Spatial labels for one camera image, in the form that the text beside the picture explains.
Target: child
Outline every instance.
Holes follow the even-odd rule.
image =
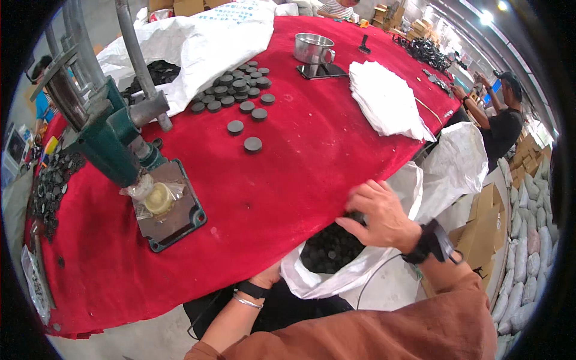
[[[332,19],[351,19],[354,14],[352,6],[357,5],[360,0],[327,0],[322,5],[317,14]]]

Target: red tablecloth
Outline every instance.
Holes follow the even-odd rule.
[[[90,163],[72,176],[54,240],[43,243],[58,307],[51,324],[61,328],[53,335],[85,337],[150,319],[257,274],[341,215],[352,186],[388,178],[421,147],[404,136],[379,137],[352,99],[347,78],[302,78],[292,57],[296,33],[334,40],[335,64],[346,71],[352,61],[380,62],[444,122],[443,114],[459,106],[426,79],[422,69],[435,72],[430,66],[380,29],[315,17],[276,17],[274,28],[268,50],[255,58],[273,82],[263,93],[276,96],[266,121],[254,123],[235,105],[217,114],[185,111],[172,118],[167,134],[156,123],[142,131],[147,141],[161,137],[163,154],[182,161],[208,216],[202,228],[154,253],[140,235],[130,198]],[[363,34],[371,55],[357,49]],[[418,109],[438,132],[438,119]],[[231,137],[226,125],[238,119],[244,133]],[[242,147],[250,136],[263,142],[255,156]]]

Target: man in black shirt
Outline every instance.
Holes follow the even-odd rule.
[[[479,109],[476,103],[466,95],[462,87],[451,87],[454,95],[462,100],[463,105],[468,107],[474,119],[481,126],[480,132],[484,139],[486,155],[488,155],[488,173],[490,173],[497,167],[498,159],[503,157],[512,145],[516,143],[522,131],[522,122],[524,122],[520,106],[522,89],[520,81],[513,73],[507,71],[499,76],[502,81],[504,103],[508,105],[508,109],[503,110],[502,104],[496,97],[486,76],[480,74],[480,79],[492,98],[496,116],[486,116],[484,111]]]

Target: hand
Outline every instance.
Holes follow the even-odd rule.
[[[488,79],[486,78],[486,75],[484,75],[484,74],[482,74],[482,73],[478,73],[478,77],[480,78],[480,82],[481,82],[484,86],[486,86],[486,87],[490,86],[490,82],[488,82]]]
[[[249,282],[256,286],[260,286],[264,289],[272,288],[272,285],[280,280],[280,260],[269,267],[268,269],[262,271],[256,276],[248,279]]]
[[[462,86],[450,85],[450,88],[452,89],[454,96],[456,96],[459,100],[462,100],[464,96],[466,96],[466,92],[464,91]]]
[[[386,181],[368,180],[354,188],[348,197],[346,211],[356,210],[368,215],[370,224],[367,227],[349,218],[336,218],[336,223],[366,246],[395,247],[410,253],[420,239],[420,226],[408,219],[400,199]]]

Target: silver bangle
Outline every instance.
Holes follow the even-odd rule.
[[[242,299],[242,298],[238,295],[238,293],[234,293],[234,298],[235,298],[236,300],[240,301],[242,304],[251,306],[251,307],[253,307],[253,308],[261,309],[261,308],[264,307],[264,305],[256,305],[256,304],[254,304],[252,301],[248,301],[248,300],[246,300],[246,299]]]

